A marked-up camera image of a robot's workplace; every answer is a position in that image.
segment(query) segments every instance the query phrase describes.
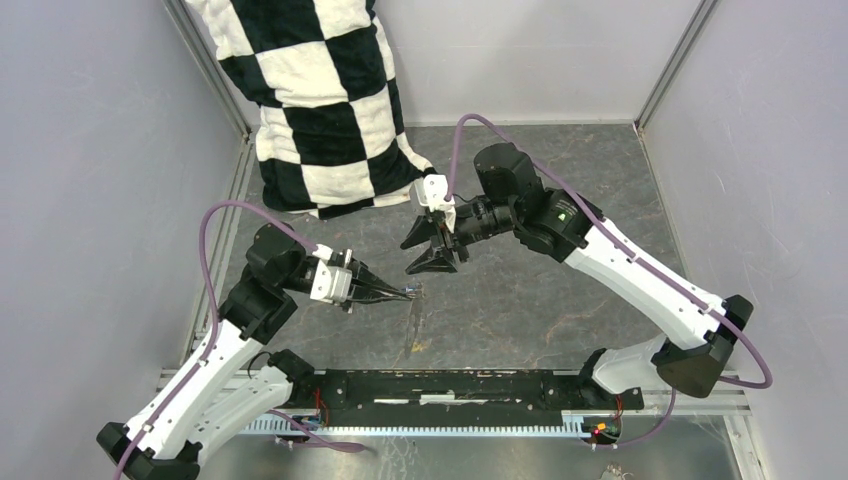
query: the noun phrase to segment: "metal frame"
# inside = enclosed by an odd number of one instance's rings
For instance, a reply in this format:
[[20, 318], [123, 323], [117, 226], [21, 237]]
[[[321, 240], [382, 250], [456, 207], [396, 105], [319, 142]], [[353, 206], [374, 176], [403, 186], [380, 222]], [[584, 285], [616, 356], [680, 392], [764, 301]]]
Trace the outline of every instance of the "metal frame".
[[224, 73], [218, 68], [218, 61], [207, 48], [185, 0], [163, 0], [163, 3], [233, 128], [247, 141], [251, 133], [250, 124], [227, 87]]
[[743, 416], [725, 416], [724, 424], [730, 436], [730, 445], [742, 480], [766, 480], [769, 478], [754, 438], [751, 418]]
[[[232, 181], [224, 198], [228, 200], [244, 200], [247, 196], [247, 187], [250, 182], [250, 172], [253, 170], [253, 164], [256, 162], [256, 149], [253, 138], [249, 138], [247, 142], [242, 144], [236, 160], [236, 167], [233, 171]], [[211, 256], [209, 258], [209, 273], [212, 275], [212, 282], [215, 285], [215, 296], [220, 298], [221, 291], [224, 288], [224, 278], [227, 275], [227, 267], [230, 264], [230, 255], [233, 250], [233, 242], [238, 231], [239, 219], [241, 218], [242, 209], [226, 208], [219, 213], [220, 220], [217, 222], [217, 232], [211, 239]], [[201, 284], [198, 288], [197, 297], [194, 299], [192, 307], [192, 315], [189, 319], [191, 329], [186, 335], [183, 343], [182, 357], [180, 364], [191, 355], [191, 352], [196, 348], [197, 343], [206, 334], [206, 320], [209, 312], [209, 298], [206, 295], [206, 288]]]
[[662, 74], [660, 74], [660, 78], [657, 80], [656, 85], [654, 85], [654, 89], [648, 95], [645, 106], [642, 107], [642, 111], [639, 112], [639, 116], [634, 122], [637, 129], [644, 129], [648, 122], [650, 122], [651, 117], [656, 112], [665, 93], [674, 81], [674, 77], [677, 76], [680, 66], [689, 55], [693, 43], [698, 38], [698, 35], [700, 35], [718, 2], [719, 0], [701, 0], [701, 3], [698, 4], [698, 8], [695, 9], [694, 15], [689, 20], [689, 25], [683, 31], [683, 36], [677, 42], [677, 46], [674, 48], [671, 57], [669, 57]]
[[[170, 382], [171, 379], [174, 378], [174, 375], [176, 375], [176, 373], [176, 369], [163, 370], [162, 375], [159, 378], [157, 391], [165, 388], [168, 382]], [[318, 370], [316, 371], [316, 373], [321, 374], [323, 373], [323, 371]], [[576, 370], [562, 370], [556, 372], [556, 374], [562, 375], [577, 375], [578, 373], [579, 372], [577, 372]], [[732, 371], [725, 372], [725, 375], [736, 377], [736, 373]], [[247, 376], [247, 370], [239, 370], [227, 381], [227, 383], [216, 396], [215, 401], [217, 402], [225, 398], [227, 395], [244, 385], [248, 381], [248, 379], [249, 377]], [[643, 390], [642, 397], [645, 401], [645, 408], [643, 410], [628, 410], [625, 411], [624, 414], [626, 416], [639, 417], [652, 417], [662, 415], [665, 412], [665, 409], [668, 407], [668, 398], [670, 393], [671, 392], [669, 390]], [[612, 413], [614, 412], [611, 410], [563, 411], [564, 415], [580, 415], [586, 417], [598, 415], [608, 416]], [[704, 399], [688, 397], [685, 395], [678, 395], [674, 407], [674, 412], [672, 412], [672, 415], [677, 417], [712, 415], [744, 418], [749, 417], [751, 415], [751, 408], [748, 405], [748, 399], [747, 397], [745, 397], [745, 392], [733, 385], [719, 383], [718, 385], [716, 385], [713, 394]]]

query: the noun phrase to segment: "black square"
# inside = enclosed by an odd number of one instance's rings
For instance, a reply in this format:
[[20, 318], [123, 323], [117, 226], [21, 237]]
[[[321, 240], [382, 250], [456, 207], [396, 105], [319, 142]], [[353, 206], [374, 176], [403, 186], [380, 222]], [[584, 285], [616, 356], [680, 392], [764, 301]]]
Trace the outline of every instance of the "black square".
[[330, 205], [318, 209], [318, 218], [321, 220], [329, 220], [331, 218], [341, 217], [353, 212], [358, 212], [363, 208], [373, 207], [373, 198], [363, 198], [358, 202], [348, 203], [346, 205]]
[[389, 102], [392, 104], [392, 120], [395, 122], [395, 135], [403, 133], [403, 110], [400, 106], [400, 91], [397, 88], [397, 77], [392, 78], [389, 84]]
[[368, 159], [368, 172], [375, 195], [392, 193], [421, 177], [421, 170], [398, 148], [397, 140], [385, 152]]
[[283, 106], [274, 96], [274, 89], [265, 83], [262, 69], [259, 68], [259, 62], [254, 55], [229, 57], [219, 63], [245, 98], [266, 107]]
[[352, 102], [386, 86], [386, 69], [373, 24], [326, 41], [342, 86]]
[[254, 53], [324, 40], [313, 0], [232, 0]]
[[374, 2], [376, 0], [365, 0], [365, 10], [368, 11], [368, 16], [371, 17], [371, 20], [374, 20], [374, 17], [377, 16], [377, 13], [374, 12]]
[[259, 173], [265, 183], [262, 201], [268, 208], [291, 212], [318, 207], [309, 199], [300, 165], [272, 158], [259, 162]]
[[284, 107], [283, 112], [304, 165], [335, 167], [365, 160], [365, 144], [349, 103]]

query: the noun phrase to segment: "enclosure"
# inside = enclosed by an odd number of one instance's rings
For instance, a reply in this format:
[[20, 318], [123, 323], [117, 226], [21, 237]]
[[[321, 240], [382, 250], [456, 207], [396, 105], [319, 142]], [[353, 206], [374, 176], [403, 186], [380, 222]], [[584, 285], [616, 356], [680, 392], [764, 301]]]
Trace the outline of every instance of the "enclosure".
[[[745, 333], [774, 373], [678, 398], [669, 425], [620, 451], [574, 438], [352, 433], [368, 455], [291, 452], [245, 431], [202, 479], [835, 477], [831, 431], [848, 400], [839, 249], [846, 7], [744, 1], [379, 0], [411, 148], [449, 169], [468, 112], [504, 127], [633, 242], [707, 291], [754, 304]], [[0, 476], [109, 478], [94, 441], [174, 376], [208, 329], [197, 227], [223, 199], [265, 208], [259, 109], [216, 59], [182, 0], [6, 5]], [[472, 158], [500, 140], [464, 129], [457, 193], [481, 193]], [[552, 186], [546, 178], [546, 185]], [[412, 302], [310, 302], [267, 346], [318, 369], [579, 370], [598, 348], [660, 330], [593, 278], [502, 235], [458, 273], [407, 275], [408, 203], [319, 220], [273, 215], [353, 249]], [[207, 236], [219, 298], [266, 222], [229, 209]], [[744, 348], [727, 374], [759, 380]], [[242, 369], [226, 386], [247, 379]], [[651, 429], [669, 389], [646, 389], [623, 438]], [[809, 414], [829, 413], [821, 420]]]

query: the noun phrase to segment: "metal floor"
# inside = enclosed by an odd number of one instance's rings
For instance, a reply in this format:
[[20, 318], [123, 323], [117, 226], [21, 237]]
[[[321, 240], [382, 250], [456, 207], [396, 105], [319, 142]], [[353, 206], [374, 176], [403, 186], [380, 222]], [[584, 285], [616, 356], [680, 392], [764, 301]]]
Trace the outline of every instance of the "metal floor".
[[[625, 439], [647, 431], [655, 421], [626, 419]], [[369, 451], [289, 451], [275, 445], [272, 438], [239, 436], [203, 467], [199, 480], [598, 480], [613, 462], [630, 474], [626, 480], [743, 480], [731, 454], [724, 422], [717, 417], [675, 418], [651, 441], [613, 452], [593, 453], [586, 444], [570, 438], [333, 440], [363, 443]]]
[[[639, 141], [628, 125], [508, 127], [523, 148], [561, 174], [647, 252], [680, 272], [666, 215]], [[410, 143], [447, 172], [453, 127], [410, 128]], [[457, 192], [481, 193], [471, 159], [499, 141], [485, 127], [466, 127]], [[246, 200], [261, 201], [258, 166]], [[316, 368], [578, 368], [599, 347], [647, 340], [658, 329], [592, 278], [532, 253], [512, 235], [470, 247], [457, 274], [409, 277], [404, 268], [423, 247], [401, 251], [415, 215], [409, 204], [319, 221], [276, 214], [298, 232], [354, 256], [396, 286], [421, 282], [424, 299], [338, 308], [295, 294], [299, 310], [268, 345], [290, 348]], [[238, 280], [244, 252], [263, 225], [243, 213], [224, 291]]]

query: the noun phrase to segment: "white square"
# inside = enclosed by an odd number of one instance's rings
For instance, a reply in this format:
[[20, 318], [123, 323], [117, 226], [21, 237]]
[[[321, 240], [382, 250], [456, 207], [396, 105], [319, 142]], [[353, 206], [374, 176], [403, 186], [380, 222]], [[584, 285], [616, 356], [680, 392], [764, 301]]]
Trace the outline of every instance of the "white square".
[[383, 56], [383, 67], [386, 70], [386, 79], [395, 78], [395, 60], [392, 58], [392, 49], [389, 46], [389, 40], [386, 39], [386, 31], [383, 30], [383, 24], [380, 19], [374, 17], [374, 26], [377, 27], [377, 45], [380, 47], [380, 55]]
[[350, 102], [365, 144], [365, 154], [374, 158], [386, 151], [395, 139], [392, 102], [386, 85], [378, 93]]
[[367, 161], [335, 167], [303, 165], [301, 168], [309, 199], [315, 203], [337, 205], [340, 199], [352, 203], [374, 197]]
[[412, 183], [406, 185], [405, 187], [401, 187], [394, 192], [389, 192], [385, 195], [380, 195], [379, 197], [374, 197], [374, 206], [375, 207], [391, 207], [392, 205], [398, 205], [400, 203], [409, 201], [409, 187], [412, 186]]
[[300, 163], [300, 153], [282, 108], [260, 107], [256, 158], [260, 162], [276, 158], [284, 162]]
[[230, 0], [188, 0], [188, 4], [200, 14], [203, 23], [209, 28], [209, 34], [217, 47], [216, 59], [253, 55], [253, 47]]
[[325, 40], [371, 26], [365, 0], [316, 1], [315, 13], [318, 14]]
[[398, 148], [404, 153], [404, 155], [406, 155], [406, 158], [409, 159], [409, 163], [414, 165], [418, 170], [423, 172], [433, 166], [429, 160], [418, 155], [414, 150], [412, 150], [412, 147], [409, 146], [409, 140], [406, 138], [406, 132], [398, 135]]
[[308, 42], [257, 53], [274, 96], [286, 107], [315, 108], [346, 102], [347, 91], [324, 42]]

